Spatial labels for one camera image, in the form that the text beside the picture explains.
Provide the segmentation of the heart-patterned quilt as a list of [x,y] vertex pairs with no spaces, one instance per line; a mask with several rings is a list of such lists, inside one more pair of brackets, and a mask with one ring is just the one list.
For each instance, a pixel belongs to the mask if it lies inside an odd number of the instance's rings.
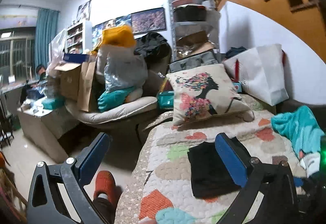
[[236,137],[263,163],[282,160],[289,163],[292,174],[303,178],[290,140],[271,128],[275,108],[250,95],[243,100],[246,113],[212,117],[180,127],[165,122],[154,127],[140,152],[131,181],[119,199],[116,223],[216,223],[226,212],[236,192],[195,198],[191,188],[190,148],[202,142],[213,142],[224,132]]

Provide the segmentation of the yellow bag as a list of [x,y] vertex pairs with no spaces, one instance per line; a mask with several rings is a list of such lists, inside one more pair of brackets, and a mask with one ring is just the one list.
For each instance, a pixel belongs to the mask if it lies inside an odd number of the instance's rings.
[[131,26],[125,24],[103,30],[100,42],[97,43],[91,53],[97,53],[102,45],[112,45],[125,48],[134,47],[136,41]]

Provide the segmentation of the teal curtain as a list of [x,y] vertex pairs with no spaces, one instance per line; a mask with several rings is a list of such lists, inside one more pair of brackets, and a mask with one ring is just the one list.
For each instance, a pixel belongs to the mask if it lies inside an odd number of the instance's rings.
[[35,45],[34,45],[34,63],[46,66],[49,62],[49,43],[54,39],[57,33],[59,11],[41,8],[38,10]]

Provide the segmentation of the beige cushioned chair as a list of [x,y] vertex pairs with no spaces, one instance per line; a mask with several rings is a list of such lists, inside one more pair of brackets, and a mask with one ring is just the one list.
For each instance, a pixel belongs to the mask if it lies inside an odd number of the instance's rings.
[[138,114],[143,114],[157,108],[157,99],[152,96],[139,98],[131,103],[122,104],[114,109],[100,113],[81,111],[77,103],[72,100],[65,102],[66,110],[78,121],[89,125],[100,125],[108,122],[127,119]]

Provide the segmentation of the floral lady print pillow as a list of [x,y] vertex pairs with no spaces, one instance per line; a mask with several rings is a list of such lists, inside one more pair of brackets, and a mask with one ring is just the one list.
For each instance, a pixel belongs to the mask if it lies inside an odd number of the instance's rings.
[[250,110],[221,63],[169,73],[167,79],[174,91],[175,126]]

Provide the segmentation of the framed wall poster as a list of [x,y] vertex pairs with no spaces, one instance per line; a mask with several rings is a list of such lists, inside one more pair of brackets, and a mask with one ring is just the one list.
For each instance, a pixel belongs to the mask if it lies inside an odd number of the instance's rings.
[[131,27],[134,34],[166,30],[164,7],[138,11],[131,14]]

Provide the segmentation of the teal fleece blanket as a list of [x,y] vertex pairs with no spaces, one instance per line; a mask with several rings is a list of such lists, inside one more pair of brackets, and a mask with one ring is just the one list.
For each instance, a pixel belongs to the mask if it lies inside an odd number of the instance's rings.
[[307,177],[319,172],[320,141],[325,133],[308,106],[303,105],[292,113],[286,112],[273,116],[271,126],[279,135],[290,140]]

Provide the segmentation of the brown cardboard box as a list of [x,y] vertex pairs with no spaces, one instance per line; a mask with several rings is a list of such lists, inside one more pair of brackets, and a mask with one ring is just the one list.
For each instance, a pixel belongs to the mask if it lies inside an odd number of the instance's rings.
[[95,56],[66,53],[55,71],[60,75],[60,94],[64,98],[76,102],[80,111],[97,109]]

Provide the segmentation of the grey plastic bag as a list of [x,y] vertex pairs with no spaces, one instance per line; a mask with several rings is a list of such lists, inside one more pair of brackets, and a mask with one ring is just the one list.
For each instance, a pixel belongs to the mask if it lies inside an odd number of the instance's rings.
[[148,69],[142,55],[133,47],[102,45],[96,59],[96,79],[107,92],[130,87],[140,88],[148,78]]

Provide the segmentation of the teal tissue pack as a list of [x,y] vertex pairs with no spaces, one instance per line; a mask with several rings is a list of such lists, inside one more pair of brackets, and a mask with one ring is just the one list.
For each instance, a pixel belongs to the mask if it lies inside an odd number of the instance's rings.
[[157,96],[158,107],[161,110],[174,109],[174,91],[164,91],[158,93]]

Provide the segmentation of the white bookshelf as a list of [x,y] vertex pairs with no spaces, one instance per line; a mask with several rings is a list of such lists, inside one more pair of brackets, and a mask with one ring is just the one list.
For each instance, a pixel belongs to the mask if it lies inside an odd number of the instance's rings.
[[83,19],[67,29],[65,53],[86,54],[92,49],[92,25]]

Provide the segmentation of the orange slipper foot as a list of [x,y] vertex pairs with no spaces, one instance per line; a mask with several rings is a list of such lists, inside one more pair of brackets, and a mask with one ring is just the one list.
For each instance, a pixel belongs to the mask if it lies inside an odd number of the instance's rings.
[[98,172],[95,181],[95,191],[93,198],[105,198],[113,206],[117,205],[117,186],[114,177],[110,171],[101,170]]

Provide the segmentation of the low beige table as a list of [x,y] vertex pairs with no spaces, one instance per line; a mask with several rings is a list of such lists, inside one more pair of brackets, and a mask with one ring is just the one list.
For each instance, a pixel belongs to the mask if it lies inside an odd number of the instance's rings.
[[62,163],[68,155],[59,143],[59,139],[79,123],[63,106],[55,110],[38,108],[22,111],[17,109],[17,115],[24,136],[45,152],[56,163]]

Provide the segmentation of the white paper shopping bag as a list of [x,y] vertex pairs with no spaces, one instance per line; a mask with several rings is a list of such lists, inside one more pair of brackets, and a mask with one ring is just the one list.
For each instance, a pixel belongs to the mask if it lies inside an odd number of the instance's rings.
[[249,95],[275,106],[289,98],[279,43],[248,49],[223,62],[225,70]]

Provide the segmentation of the black pants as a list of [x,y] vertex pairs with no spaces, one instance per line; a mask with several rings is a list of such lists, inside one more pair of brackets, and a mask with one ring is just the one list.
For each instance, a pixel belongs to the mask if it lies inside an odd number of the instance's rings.
[[213,142],[202,142],[190,148],[187,155],[195,198],[215,198],[241,189],[234,183]]

